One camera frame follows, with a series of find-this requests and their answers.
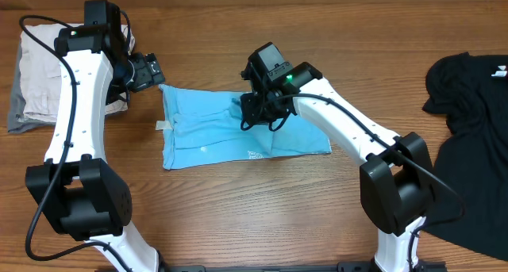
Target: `black t-shirt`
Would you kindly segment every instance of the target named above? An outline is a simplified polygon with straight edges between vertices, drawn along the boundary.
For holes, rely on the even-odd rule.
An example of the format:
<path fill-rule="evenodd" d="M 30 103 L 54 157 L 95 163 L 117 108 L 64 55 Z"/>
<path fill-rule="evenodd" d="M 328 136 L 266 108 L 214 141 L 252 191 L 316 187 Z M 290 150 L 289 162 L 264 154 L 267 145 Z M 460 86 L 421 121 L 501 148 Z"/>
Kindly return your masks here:
<path fill-rule="evenodd" d="M 438 178 L 466 203 L 456 223 L 427 229 L 451 243 L 508 260 L 508 77 L 491 77 L 508 56 L 450 56 L 435 63 L 426 78 L 427 113 L 445 114 L 452 137 L 439 150 Z M 428 221 L 460 212 L 447 192 Z"/>

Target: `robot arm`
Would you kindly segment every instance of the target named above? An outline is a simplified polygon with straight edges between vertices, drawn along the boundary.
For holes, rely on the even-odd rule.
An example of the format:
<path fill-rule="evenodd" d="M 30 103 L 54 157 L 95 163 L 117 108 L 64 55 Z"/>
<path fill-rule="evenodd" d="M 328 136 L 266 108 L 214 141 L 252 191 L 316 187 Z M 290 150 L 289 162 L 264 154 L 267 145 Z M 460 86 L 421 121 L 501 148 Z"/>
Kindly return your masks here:
<path fill-rule="evenodd" d="M 396 132 L 388 130 L 368 117 L 343 99 L 330 85 L 326 78 L 313 79 L 300 87 L 300 94 L 316 94 L 325 98 L 332 98 L 344 106 L 350 113 L 367 125 L 378 137 L 389 145 L 395 144 Z M 378 155 L 385 151 L 367 135 L 360 126 L 351 120 L 344 112 L 327 104 L 324 101 L 313 98 L 293 98 L 295 112 L 318 126 L 335 144 L 346 151 L 356 164 L 362 165 L 367 161 L 369 154 Z"/>
<path fill-rule="evenodd" d="M 276 120 L 284 121 L 291 113 L 318 126 L 360 166 L 361 204 L 379 229 L 374 257 L 376 269 L 409 271 L 409 239 L 412 231 L 425 222 L 425 211 L 435 202 L 436 190 L 426 176 L 392 151 L 399 151 L 419 166 L 432 170 L 423 139 L 413 132 L 401 137 L 376 124 L 343 99 L 321 72 L 308 63 L 292 67 L 272 43 L 265 44 L 248 58 L 241 75 L 252 87 L 251 93 L 241 97 L 242 129 L 263 124 L 269 124 L 272 129 Z M 369 134 L 359 123 L 368 128 Z M 375 141 L 372 135 L 384 144 Z M 394 176 L 392 166 L 403 168 Z M 414 241 L 413 264 L 418 263 L 417 245 Z"/>
<path fill-rule="evenodd" d="M 25 182 L 37 203 L 48 191 L 52 174 L 61 165 L 60 184 L 49 191 L 43 212 L 59 234 L 77 241 L 106 243 L 103 253 L 118 271 L 159 272 L 164 264 L 158 251 L 137 231 L 132 217 L 129 187 L 110 168 L 104 152 L 104 116 L 108 100 L 117 88 L 142 90 L 152 83 L 147 78 L 164 79 L 153 54 L 148 65 L 143 56 L 128 60 L 120 29 L 120 11 L 106 0 L 85 3 L 85 25 L 65 28 L 55 41 L 56 52 L 73 70 L 76 81 L 75 120 L 71 146 L 61 160 L 71 116 L 72 86 L 67 68 L 61 65 L 62 86 L 58 118 L 44 165 L 28 167 Z M 79 179 L 81 187 L 66 185 Z"/>

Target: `blue cloth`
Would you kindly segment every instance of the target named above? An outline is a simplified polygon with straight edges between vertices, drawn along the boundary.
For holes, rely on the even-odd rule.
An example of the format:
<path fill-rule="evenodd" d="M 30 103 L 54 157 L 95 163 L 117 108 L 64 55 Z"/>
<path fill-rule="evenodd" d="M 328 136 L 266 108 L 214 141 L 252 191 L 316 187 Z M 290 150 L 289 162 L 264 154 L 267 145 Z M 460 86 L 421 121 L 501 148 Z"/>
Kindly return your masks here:
<path fill-rule="evenodd" d="M 330 153 L 328 137 L 291 115 L 277 132 L 266 125 L 240 129 L 238 92 L 209 92 L 160 85 L 164 114 L 164 168 L 182 169 L 233 160 Z"/>

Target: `wire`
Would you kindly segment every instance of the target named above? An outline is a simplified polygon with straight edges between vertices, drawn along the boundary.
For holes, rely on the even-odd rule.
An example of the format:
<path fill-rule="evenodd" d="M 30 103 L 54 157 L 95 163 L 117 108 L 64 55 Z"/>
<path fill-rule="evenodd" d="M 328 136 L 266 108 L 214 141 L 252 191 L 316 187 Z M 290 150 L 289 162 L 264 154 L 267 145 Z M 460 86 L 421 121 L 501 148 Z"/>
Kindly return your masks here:
<path fill-rule="evenodd" d="M 33 216 L 32 222 L 30 223 L 29 230 L 26 234 L 25 239 L 25 251 L 26 254 L 33 260 L 36 261 L 50 261 L 53 259 L 60 258 L 65 255 L 69 255 L 70 253 L 79 251 L 86 247 L 92 247 L 92 246 L 100 246 L 105 249 L 105 251 L 109 251 L 114 258 L 120 263 L 121 267 L 125 269 L 125 271 L 132 271 L 129 266 L 124 262 L 124 260 L 121 258 L 121 256 L 109 245 L 100 241 L 92 241 L 89 243 L 80 244 L 76 247 L 69 248 L 65 251 L 61 251 L 59 253 L 56 253 L 54 255 L 48 255 L 48 256 L 39 256 L 35 255 L 32 252 L 32 237 L 33 233 L 35 232 L 35 227 L 37 226 L 37 222 L 39 221 L 40 215 L 42 214 L 42 211 L 44 210 L 44 207 L 46 206 L 46 203 L 48 202 L 49 196 L 51 195 L 52 191 L 55 189 L 56 184 L 60 183 L 60 172 L 62 171 L 62 167 L 65 164 L 65 161 L 67 159 L 67 154 L 69 152 L 69 148 L 72 147 L 71 143 L 71 137 L 72 137 L 72 128 L 74 127 L 74 119 L 76 115 L 76 99 L 77 99 L 77 83 L 74 76 L 74 73 L 72 72 L 71 66 L 67 63 L 67 61 L 60 56 L 55 50 L 51 49 L 48 45 L 46 45 L 44 42 L 39 40 L 37 37 L 35 37 L 25 26 L 25 20 L 29 18 L 36 18 L 41 19 L 45 21 L 52 21 L 55 23 L 58 23 L 60 25 L 63 25 L 65 27 L 70 28 L 71 26 L 67 23 L 64 23 L 62 21 L 56 20 L 55 18 L 51 17 L 45 17 L 41 15 L 25 15 L 19 19 L 19 25 L 21 29 L 28 35 L 30 38 L 32 38 L 35 42 L 37 42 L 41 47 L 48 50 L 48 52 L 52 53 L 65 67 L 67 70 L 67 73 L 69 74 L 69 77 L 71 78 L 71 88 L 72 88 L 72 98 L 71 98 L 71 114 L 69 116 L 69 124 L 67 126 L 67 134 L 65 136 L 65 141 L 63 142 L 63 151 L 62 156 L 60 157 L 60 162 L 58 163 L 55 174 L 52 177 L 51 182 L 49 183 L 48 188 L 46 189 L 46 192 L 44 192 L 44 196 L 42 197 L 42 200 L 39 203 L 39 206 L 37 207 L 37 210 L 35 212 L 35 215 Z"/>
<path fill-rule="evenodd" d="M 283 100 L 283 99 L 288 99 L 288 98 L 315 98 L 315 99 L 324 101 L 327 104 L 335 106 L 341 112 L 343 112 L 345 115 L 347 115 L 349 118 L 351 118 L 351 120 L 353 120 L 360 128 L 362 128 L 365 131 L 365 133 L 367 133 L 374 141 L 376 141 L 377 143 L 381 144 L 386 149 L 388 149 L 391 152 L 393 152 L 397 157 L 399 157 L 405 163 L 407 163 L 408 165 L 413 167 L 415 170 L 419 170 L 423 174 L 425 174 L 428 177 L 430 177 L 432 180 L 434 180 L 436 183 L 438 183 L 443 189 L 447 190 L 451 195 L 453 195 L 453 197 L 460 203 L 460 214 L 458 216 L 454 216 L 454 217 L 451 217 L 451 218 L 445 219 L 445 220 L 437 220 L 437 221 L 433 221 L 433 222 L 429 222 L 429 223 L 424 223 L 424 224 L 420 225 L 419 227 L 415 228 L 411 232 L 411 237 L 410 237 L 410 241 L 409 241 L 409 250 L 408 250 L 408 260 L 407 261 L 409 263 L 410 272 L 413 272 L 413 259 L 412 259 L 411 255 L 412 255 L 412 252 L 413 252 L 413 243 L 414 243 L 415 237 L 417 237 L 418 233 L 422 229 L 426 229 L 428 227 L 431 227 L 431 226 L 434 226 L 434 225 L 439 225 L 439 224 L 449 224 L 449 223 L 452 223 L 452 222 L 460 220 L 465 215 L 465 213 L 466 213 L 466 205 L 465 205 L 464 200 L 462 199 L 462 197 L 454 189 L 452 189 L 450 186 L 448 186 L 445 182 L 441 181 L 434 174 L 430 173 L 425 168 L 423 168 L 420 165 L 416 164 L 413 160 L 411 160 L 411 159 L 407 158 L 406 156 L 404 156 L 404 154 L 402 154 L 400 151 L 397 151 L 395 148 L 393 148 L 392 146 L 390 146 L 386 142 L 382 141 L 377 136 L 377 134 L 373 133 L 366 125 L 364 125 L 360 120 L 358 120 L 358 118 L 356 118 L 354 114 L 349 112 L 344 106 L 342 106 L 339 103 L 335 102 L 332 98 L 326 98 L 326 97 L 323 97 L 323 96 L 320 96 L 320 95 L 316 95 L 316 94 L 288 94 L 288 95 L 284 95 L 284 96 L 281 96 L 281 97 L 274 98 L 274 99 L 272 99 L 272 100 L 270 100 L 268 102 L 264 102 L 263 104 L 261 104 L 260 107 L 261 107 L 261 109 L 265 109 L 267 107 L 267 105 L 271 104 L 272 102 L 275 102 L 275 101 L 278 101 L 278 100 Z"/>
<path fill-rule="evenodd" d="M 129 47 L 130 47 L 130 20 L 127 16 L 127 13 L 124 10 L 120 10 L 121 14 L 125 17 L 127 20 L 127 43 L 125 44 L 124 51 L 127 53 L 127 56 L 129 56 Z"/>
<path fill-rule="evenodd" d="M 268 129 L 270 129 L 271 132 L 276 132 L 277 130 L 281 129 L 283 125 L 286 123 L 287 118 L 290 116 L 290 113 L 288 112 L 285 117 L 283 117 L 282 121 L 280 121 L 279 125 L 275 129 L 273 129 L 273 122 L 270 122 L 268 125 Z"/>
<path fill-rule="evenodd" d="M 262 97 L 263 97 L 263 102 L 261 103 L 261 105 L 263 105 L 266 102 L 266 96 L 263 94 Z M 261 114 L 263 114 L 264 109 L 265 108 L 263 106 L 260 107 L 260 111 L 257 113 L 256 122 L 253 122 L 251 125 L 249 125 L 247 123 L 247 120 L 245 119 L 245 117 L 243 117 L 242 120 L 241 120 L 241 123 L 240 123 L 240 129 L 242 131 L 248 131 L 250 128 L 252 128 L 254 125 L 256 125 L 258 123 L 258 121 L 260 120 Z M 270 122 L 270 125 L 268 127 L 270 129 L 270 131 L 272 131 L 272 132 L 275 132 L 275 131 L 279 130 L 282 127 L 282 125 L 280 125 L 280 126 L 277 127 L 277 130 L 272 130 L 272 128 L 271 128 L 271 124 L 272 123 L 273 122 Z"/>
<path fill-rule="evenodd" d="M 131 60 L 127 59 L 127 61 L 129 61 L 130 65 L 133 67 L 133 76 L 130 78 L 129 80 L 130 82 L 134 81 L 134 75 L 136 75 L 136 68 L 134 67 L 134 64 L 133 62 L 131 62 Z M 124 86 L 125 86 L 125 98 L 127 99 L 127 106 L 130 106 L 130 89 L 127 86 L 127 83 L 124 83 Z"/>

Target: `black cable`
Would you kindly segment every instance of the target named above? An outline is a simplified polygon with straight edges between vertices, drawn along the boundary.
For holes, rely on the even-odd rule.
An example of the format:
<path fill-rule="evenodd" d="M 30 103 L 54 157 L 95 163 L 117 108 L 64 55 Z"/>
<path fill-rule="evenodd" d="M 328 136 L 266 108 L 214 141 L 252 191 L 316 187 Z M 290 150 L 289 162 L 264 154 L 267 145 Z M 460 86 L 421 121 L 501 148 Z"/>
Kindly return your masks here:
<path fill-rule="evenodd" d="M 252 126 L 254 126 L 255 124 L 252 124 L 252 125 L 247 125 L 247 127 L 244 127 L 245 123 L 247 121 L 245 119 L 243 119 L 240 123 L 240 129 L 243 130 L 243 131 L 247 131 L 249 130 L 250 128 L 252 128 Z"/>
<path fill-rule="evenodd" d="M 130 81 L 134 81 L 134 75 L 136 74 L 136 68 L 134 67 L 133 62 L 131 60 L 127 59 L 129 61 L 130 65 L 133 67 L 133 77 L 130 79 Z M 130 106 L 130 89 L 127 86 L 127 83 L 124 83 L 125 88 L 125 98 L 127 99 L 127 106 Z"/>
<path fill-rule="evenodd" d="M 286 123 L 287 118 L 290 116 L 291 113 L 287 113 L 285 117 L 283 117 L 282 121 L 280 121 L 279 125 L 275 129 L 273 129 L 273 122 L 270 122 L 270 125 L 268 125 L 268 129 L 270 129 L 271 132 L 276 132 L 277 130 L 281 129 L 283 125 Z"/>
<path fill-rule="evenodd" d="M 393 148 L 392 146 L 390 146 L 386 142 L 382 141 L 377 136 L 377 134 L 373 133 L 366 125 L 364 125 L 360 120 L 358 120 L 358 118 L 356 118 L 354 114 L 349 112 L 344 106 L 342 106 L 339 103 L 335 102 L 332 98 L 325 98 L 323 96 L 316 95 L 316 94 L 288 94 L 288 95 L 284 95 L 284 96 L 281 96 L 281 97 L 274 98 L 274 99 L 272 99 L 272 100 L 270 100 L 268 102 L 264 102 L 260 107 L 262 109 L 265 109 L 267 107 L 267 105 L 271 104 L 272 102 L 275 102 L 275 101 L 278 101 L 278 100 L 283 100 L 283 99 L 288 99 L 288 98 L 315 98 L 315 99 L 324 101 L 327 104 L 335 106 L 342 113 L 344 113 L 349 118 L 351 118 L 351 120 L 354 121 L 360 128 L 362 128 L 365 131 L 365 133 L 367 133 L 374 141 L 376 141 L 377 143 L 381 144 L 386 149 L 392 151 L 394 154 L 397 155 L 397 157 L 399 157 L 401 160 L 403 160 L 408 165 L 412 166 L 415 170 L 419 170 L 420 172 L 422 172 L 423 174 L 427 175 L 432 180 L 437 182 L 443 189 L 447 190 L 451 195 L 453 195 L 453 197 L 460 203 L 460 215 L 455 216 L 455 217 L 451 217 L 451 218 L 445 219 L 445 220 L 437 220 L 437 221 L 433 221 L 433 222 L 430 222 L 430 223 L 424 223 L 424 224 L 420 225 L 419 227 L 415 228 L 411 232 L 411 237 L 410 237 L 410 241 L 409 241 L 409 250 L 408 250 L 408 260 L 407 261 L 409 263 L 410 272 L 413 272 L 413 259 L 411 258 L 411 254 L 413 252 L 414 238 L 417 237 L 418 233 L 422 229 L 426 229 L 428 227 L 431 227 L 431 226 L 434 226 L 434 225 L 439 225 L 439 224 L 449 224 L 449 223 L 452 223 L 452 222 L 460 220 L 465 215 L 465 213 L 466 213 L 466 205 L 465 205 L 464 200 L 462 199 L 462 197 L 454 189 L 452 189 L 450 186 L 448 186 L 445 182 L 441 181 L 434 174 L 428 172 L 425 168 L 423 168 L 420 165 L 416 164 L 413 160 L 405 157 L 404 154 L 402 154 L 401 152 L 397 151 L 395 148 Z"/>
<path fill-rule="evenodd" d="M 74 73 L 72 72 L 71 66 L 67 63 L 67 61 L 60 55 L 58 55 L 57 52 L 55 52 L 53 49 L 51 49 L 48 45 L 46 45 L 44 42 L 39 40 L 37 37 L 35 37 L 26 27 L 25 27 L 25 20 L 29 18 L 36 18 L 46 21 L 52 21 L 55 23 L 58 23 L 60 25 L 63 25 L 65 27 L 70 28 L 71 26 L 67 23 L 64 23 L 62 21 L 58 21 L 55 18 L 51 17 L 45 17 L 41 15 L 25 15 L 19 19 L 19 25 L 21 29 L 28 35 L 30 38 L 32 38 L 35 42 L 37 42 L 41 47 L 48 50 L 48 52 L 52 53 L 65 67 L 67 70 L 69 77 L 71 78 L 71 87 L 72 87 L 72 100 L 71 100 L 71 114 L 69 116 L 69 124 L 67 126 L 67 134 L 65 136 L 65 141 L 63 142 L 63 151 L 62 156 L 60 157 L 60 162 L 58 163 L 55 174 L 52 177 L 51 182 L 49 183 L 48 189 L 46 192 L 44 192 L 44 196 L 42 197 L 42 200 L 39 203 L 39 206 L 37 207 L 37 210 L 35 212 L 35 215 L 33 216 L 32 222 L 30 223 L 29 230 L 26 234 L 25 239 L 25 251 L 26 254 L 33 260 L 36 261 L 49 261 L 53 259 L 60 258 L 65 255 L 69 255 L 70 253 L 76 252 L 78 250 L 81 250 L 86 247 L 92 247 L 92 246 L 100 246 L 104 247 L 105 250 L 109 251 L 114 258 L 120 263 L 121 267 L 125 269 L 125 271 L 132 271 L 127 264 L 124 262 L 124 260 L 121 258 L 121 256 L 109 245 L 100 241 L 92 241 L 89 243 L 84 243 L 81 245 L 78 245 L 73 248 L 69 248 L 65 251 L 61 251 L 59 253 L 56 253 L 54 255 L 48 255 L 48 256 L 39 256 L 35 255 L 32 252 L 32 237 L 33 233 L 35 232 L 35 227 L 37 226 L 37 222 L 39 221 L 40 215 L 42 214 L 42 211 L 44 210 L 44 207 L 46 206 L 46 203 L 48 202 L 48 197 L 51 195 L 51 192 L 55 189 L 56 184 L 60 183 L 60 172 L 62 171 L 62 167 L 65 164 L 65 160 L 67 159 L 67 154 L 69 152 L 69 148 L 72 147 L 71 143 L 71 136 L 72 136 L 72 128 L 74 127 L 74 119 L 76 115 L 76 99 L 77 99 L 77 83 L 74 76 Z"/>
<path fill-rule="evenodd" d="M 129 17 L 127 16 L 127 13 L 124 11 L 124 10 L 120 10 L 120 13 L 125 17 L 125 19 L 127 20 L 127 44 L 125 45 L 125 53 L 127 54 L 127 56 L 129 56 L 129 46 L 130 46 L 130 20 L 129 20 Z"/>

